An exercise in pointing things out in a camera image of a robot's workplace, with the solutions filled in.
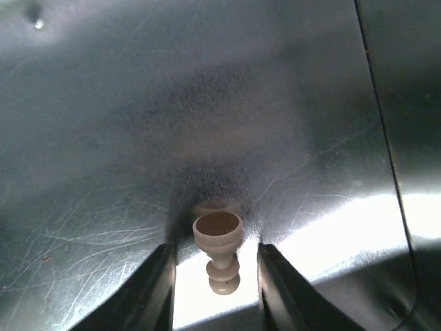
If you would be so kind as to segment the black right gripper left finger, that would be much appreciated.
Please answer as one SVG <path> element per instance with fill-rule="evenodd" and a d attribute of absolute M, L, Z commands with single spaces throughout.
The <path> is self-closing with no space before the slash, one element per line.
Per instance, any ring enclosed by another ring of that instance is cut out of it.
<path fill-rule="evenodd" d="M 127 281 L 73 330 L 171 330 L 176 251 L 160 244 Z"/>

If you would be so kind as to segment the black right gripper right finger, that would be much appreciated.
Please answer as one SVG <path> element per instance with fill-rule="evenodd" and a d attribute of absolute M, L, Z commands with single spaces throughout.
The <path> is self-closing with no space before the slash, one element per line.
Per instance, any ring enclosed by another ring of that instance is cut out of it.
<path fill-rule="evenodd" d="M 362 330 L 324 298 L 272 244 L 258 245 L 260 314 L 265 330 Z"/>

